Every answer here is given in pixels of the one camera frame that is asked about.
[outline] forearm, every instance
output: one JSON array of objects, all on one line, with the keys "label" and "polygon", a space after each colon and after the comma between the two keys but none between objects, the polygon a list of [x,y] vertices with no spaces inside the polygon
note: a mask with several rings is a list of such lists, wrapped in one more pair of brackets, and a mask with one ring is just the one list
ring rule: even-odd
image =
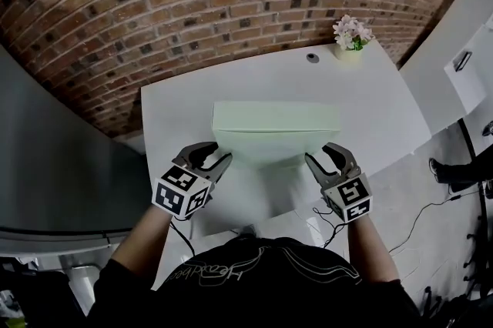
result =
[{"label": "forearm", "polygon": [[147,209],[112,259],[144,279],[156,278],[172,216],[157,206]]},{"label": "forearm", "polygon": [[369,215],[349,224],[350,262],[369,283],[399,279],[397,267],[388,253]]}]

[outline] black t-shirt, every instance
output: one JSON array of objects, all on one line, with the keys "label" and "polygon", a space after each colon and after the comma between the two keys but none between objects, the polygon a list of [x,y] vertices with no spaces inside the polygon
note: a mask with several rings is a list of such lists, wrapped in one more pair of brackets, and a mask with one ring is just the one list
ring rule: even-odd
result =
[{"label": "black t-shirt", "polygon": [[419,320],[398,280],[366,283],[337,254],[289,238],[233,239],[178,266],[157,291],[151,285],[110,260],[95,285],[90,326],[235,326],[261,318],[403,327]]}]

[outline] floor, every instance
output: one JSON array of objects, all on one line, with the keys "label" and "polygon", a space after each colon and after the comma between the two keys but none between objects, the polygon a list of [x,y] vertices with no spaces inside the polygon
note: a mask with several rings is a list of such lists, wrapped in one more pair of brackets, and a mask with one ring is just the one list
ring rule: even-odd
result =
[{"label": "floor", "polygon": [[[430,202],[443,202],[449,197],[447,187],[434,181],[428,169],[429,157],[449,164],[469,161],[467,147],[457,125],[434,136],[414,154],[370,177],[374,194],[371,218],[388,249],[393,249],[407,238],[423,206]],[[306,244],[322,246],[331,236],[332,227],[314,213],[314,207],[321,212],[329,211],[320,200],[303,209],[255,225],[257,234],[266,238],[289,236]],[[475,230],[479,209],[477,194],[464,196],[443,206],[431,206],[421,214],[411,238],[391,253],[402,283],[417,305],[423,303],[426,286],[431,286],[434,293],[445,299],[466,291],[468,284],[463,278],[468,275],[468,269],[464,269],[463,264],[470,259],[474,246],[466,236]],[[334,215],[325,217],[334,225],[340,222]],[[234,236],[236,234],[233,232],[220,233],[193,240],[192,244],[196,253],[201,253],[224,244]],[[328,248],[349,259],[347,230],[341,231]],[[111,252],[110,249],[104,249],[53,257],[55,260],[41,259],[39,262],[44,269],[54,269],[57,264],[84,264],[92,259],[104,266]],[[190,257],[191,252],[184,242],[167,243],[153,288],[159,288],[166,277]],[[90,287],[96,281],[99,271],[94,267],[86,269],[86,276],[82,270],[68,272],[72,289],[87,312],[93,302]]]}]

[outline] white flower vase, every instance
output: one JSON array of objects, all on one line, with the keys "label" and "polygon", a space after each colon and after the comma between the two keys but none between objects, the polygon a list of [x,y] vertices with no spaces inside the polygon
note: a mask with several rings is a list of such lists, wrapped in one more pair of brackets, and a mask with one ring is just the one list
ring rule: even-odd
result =
[{"label": "white flower vase", "polygon": [[361,60],[361,52],[363,50],[343,50],[340,45],[336,45],[335,55],[339,61],[347,64],[357,64]]}]

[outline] white table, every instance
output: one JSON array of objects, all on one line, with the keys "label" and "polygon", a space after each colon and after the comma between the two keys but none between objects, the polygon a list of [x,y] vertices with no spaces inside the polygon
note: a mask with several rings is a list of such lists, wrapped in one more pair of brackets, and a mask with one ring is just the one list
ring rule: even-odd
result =
[{"label": "white table", "polygon": [[[151,181],[182,147],[214,140],[215,101],[321,102],[340,107],[333,141],[351,150],[368,176],[427,142],[431,134],[412,94],[385,51],[373,41],[361,63],[348,65],[320,45],[236,60],[186,73],[142,89],[144,138]],[[314,53],[320,62],[307,61]],[[331,161],[315,155],[322,165]],[[321,197],[307,166],[256,172],[233,164],[213,200],[190,222],[177,223],[198,238],[258,223]],[[170,240],[178,239],[174,231]]]}]

